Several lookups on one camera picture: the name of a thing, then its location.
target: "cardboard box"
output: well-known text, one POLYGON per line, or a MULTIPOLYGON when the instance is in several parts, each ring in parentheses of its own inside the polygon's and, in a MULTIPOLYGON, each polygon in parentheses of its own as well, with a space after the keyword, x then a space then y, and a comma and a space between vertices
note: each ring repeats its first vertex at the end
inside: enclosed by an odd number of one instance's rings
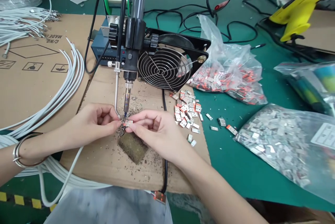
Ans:
MULTIPOLYGON (((114 103, 116 75, 112 68, 99 66, 83 99, 82 106, 90 102, 114 103)), ((118 111, 123 113, 125 98, 125 81, 119 78, 118 111)), ((174 113, 176 101, 165 91, 167 111, 174 113)), ((162 90, 146 82, 134 82, 129 112, 132 110, 157 109, 164 110, 162 103, 162 90)), ((197 144, 194 149, 208 163, 210 163, 207 143, 199 117, 195 123, 200 126, 200 134, 192 133, 197 144)), ((181 128, 187 141, 190 129, 181 128)), ((106 183, 109 185, 137 188, 145 190, 161 190, 163 187, 164 160, 152 149, 146 153, 142 162, 133 163, 124 151, 117 145, 118 136, 114 134, 99 139, 87 146, 81 152, 73 173, 79 177, 106 183)), ((61 165, 69 169, 78 149, 64 151, 60 160, 61 165)), ((172 163, 168 168, 167 191, 174 193, 192 194, 193 189, 182 174, 172 163)))
MULTIPOLYGON (((95 29, 99 29, 104 16, 98 15, 95 29)), ((32 37, 12 43, 7 59, 0 58, 0 129, 18 123, 42 109, 57 93, 67 73, 67 61, 59 52, 71 55, 66 40, 74 42, 82 55, 85 53, 92 15, 64 14, 59 22, 47 22, 46 38, 32 37)), ((6 49, 0 48, 0 55, 6 49)), ((95 64, 89 48, 87 65, 95 64)), ((78 111, 90 76, 85 73, 74 96, 45 124, 35 132, 48 132, 70 120, 78 111)))

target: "silver bracelet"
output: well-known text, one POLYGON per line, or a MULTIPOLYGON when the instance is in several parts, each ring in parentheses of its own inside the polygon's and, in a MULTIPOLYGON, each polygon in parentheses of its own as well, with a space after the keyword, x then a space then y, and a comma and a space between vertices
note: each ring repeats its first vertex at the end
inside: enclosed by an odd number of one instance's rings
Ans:
POLYGON ((26 136, 24 139, 22 139, 20 142, 18 142, 17 145, 15 146, 14 150, 13 150, 13 162, 15 162, 19 167, 24 168, 24 169, 30 168, 30 167, 35 167, 35 166, 38 166, 38 165, 42 164, 47 159, 47 157, 45 157, 40 162, 35 163, 33 165, 25 165, 20 161, 20 159, 22 157, 19 154, 20 147, 25 140, 27 140, 28 138, 34 137, 34 136, 42 135, 42 134, 43 133, 33 133, 33 134, 30 134, 30 135, 26 136))

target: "green work surface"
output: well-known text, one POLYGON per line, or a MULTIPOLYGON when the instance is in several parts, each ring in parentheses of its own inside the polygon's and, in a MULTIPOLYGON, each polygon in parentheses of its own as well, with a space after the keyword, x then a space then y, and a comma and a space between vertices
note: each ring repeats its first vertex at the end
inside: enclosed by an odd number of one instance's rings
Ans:
MULTIPOLYGON (((224 0, 210 1, 213 7, 224 0)), ((263 18, 254 10, 244 6, 241 1, 232 0, 226 8, 219 12, 218 27, 222 32, 226 33, 226 25, 230 21, 238 20, 255 25, 263 18)), ((146 0, 145 9, 170 9, 189 3, 205 5, 206 0, 146 0)), ((255 1, 255 4, 263 11, 275 11, 274 6, 267 0, 255 1)), ((95 0, 86 1, 82 7, 70 2, 70 0, 52 0, 53 9, 61 13, 93 14, 94 5, 95 0)), ((49 8, 48 0, 43 0, 43 6, 49 8)), ((181 9, 181 12, 186 16, 198 10, 200 9, 187 7, 181 9)), ((102 0, 100 0, 98 14, 104 14, 102 0)), ((114 9, 113 14, 119 14, 119 9, 114 9)), ((144 20, 148 27, 157 27, 155 17, 154 13, 145 16, 144 20)), ((195 17, 187 20, 186 23, 188 27, 200 25, 195 17)), ((177 32, 183 29, 179 29, 180 18, 176 14, 161 15, 159 24, 162 30, 177 32)), ((268 101, 289 109, 309 110, 282 76, 273 70, 273 67, 281 62, 292 61, 290 52, 275 45, 265 32, 258 31, 259 36, 251 42, 251 45, 256 46, 261 43, 267 45, 253 50, 252 53, 257 55, 256 59, 263 66, 263 79, 260 83, 268 101)), ((249 39, 254 34, 250 29, 238 24, 231 26, 231 32, 233 40, 249 39)), ((199 33, 188 32, 188 34, 200 36, 199 33)), ((208 94, 195 91, 195 95, 202 104, 203 114, 209 113, 214 119, 223 117, 227 124, 235 126, 237 129, 240 129, 255 112, 262 108, 262 106, 243 104, 226 94, 208 94)), ((210 122, 205 118, 203 127, 212 165, 243 197, 335 211, 335 205, 301 189, 241 144, 234 142, 228 130, 222 128, 219 131, 211 131, 210 125, 218 127, 216 120, 210 122)))

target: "metal fan guard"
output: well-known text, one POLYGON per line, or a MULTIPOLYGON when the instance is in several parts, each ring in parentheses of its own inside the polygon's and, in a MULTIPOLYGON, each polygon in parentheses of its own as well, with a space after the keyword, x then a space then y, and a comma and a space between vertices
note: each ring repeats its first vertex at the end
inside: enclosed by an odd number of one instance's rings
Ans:
POLYGON ((139 58, 141 79, 149 84, 172 91, 191 77, 192 62, 173 48, 158 47, 154 55, 143 52, 139 58))

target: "clear plastic bag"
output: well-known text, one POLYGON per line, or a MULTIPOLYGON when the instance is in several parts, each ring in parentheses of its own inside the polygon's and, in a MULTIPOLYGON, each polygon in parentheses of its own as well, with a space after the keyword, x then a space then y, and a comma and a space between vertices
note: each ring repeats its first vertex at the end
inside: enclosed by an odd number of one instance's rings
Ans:
POLYGON ((234 139, 295 184, 335 203, 335 118, 269 104, 234 139))
POLYGON ((228 92, 232 97, 248 104, 266 104, 260 84, 262 65, 250 52, 250 45, 223 44, 216 25, 204 15, 198 15, 201 37, 211 40, 208 59, 187 82, 190 86, 205 92, 228 92))
POLYGON ((291 63, 276 66, 299 96, 312 108, 335 117, 335 62, 291 63))

